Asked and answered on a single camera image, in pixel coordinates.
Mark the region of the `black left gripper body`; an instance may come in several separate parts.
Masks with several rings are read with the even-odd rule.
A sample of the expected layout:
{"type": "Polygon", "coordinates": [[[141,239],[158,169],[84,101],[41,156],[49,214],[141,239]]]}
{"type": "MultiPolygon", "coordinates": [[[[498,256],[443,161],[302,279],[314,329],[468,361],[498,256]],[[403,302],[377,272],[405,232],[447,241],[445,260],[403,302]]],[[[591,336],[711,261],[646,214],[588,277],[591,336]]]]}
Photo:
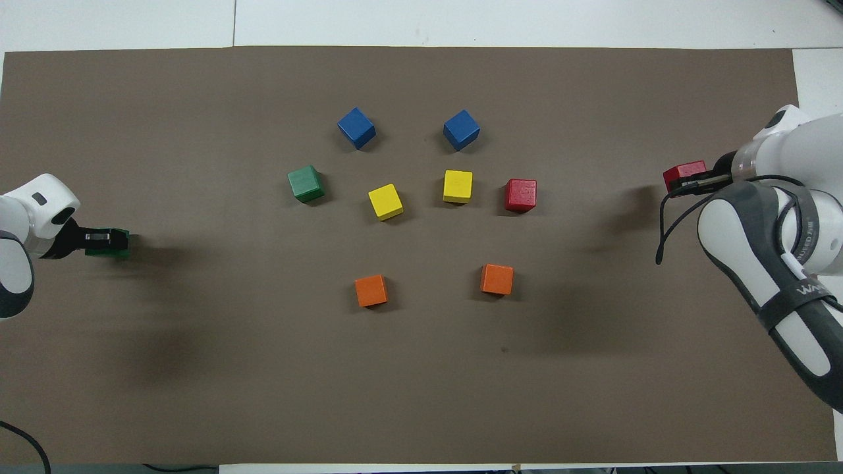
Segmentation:
{"type": "Polygon", "coordinates": [[[86,255],[116,255],[119,252],[117,228],[81,228],[80,249],[86,255]]]}

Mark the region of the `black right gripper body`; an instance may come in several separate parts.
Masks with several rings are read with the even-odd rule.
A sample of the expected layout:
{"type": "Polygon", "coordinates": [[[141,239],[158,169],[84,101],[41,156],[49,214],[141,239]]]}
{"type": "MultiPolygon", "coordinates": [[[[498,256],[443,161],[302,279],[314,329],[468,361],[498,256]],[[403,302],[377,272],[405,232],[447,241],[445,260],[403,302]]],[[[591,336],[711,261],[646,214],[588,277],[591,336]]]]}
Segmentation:
{"type": "Polygon", "coordinates": [[[678,187],[678,195],[680,197],[711,194],[734,183],[734,179],[728,173],[698,173],[684,177],[680,181],[681,183],[678,187]]]}

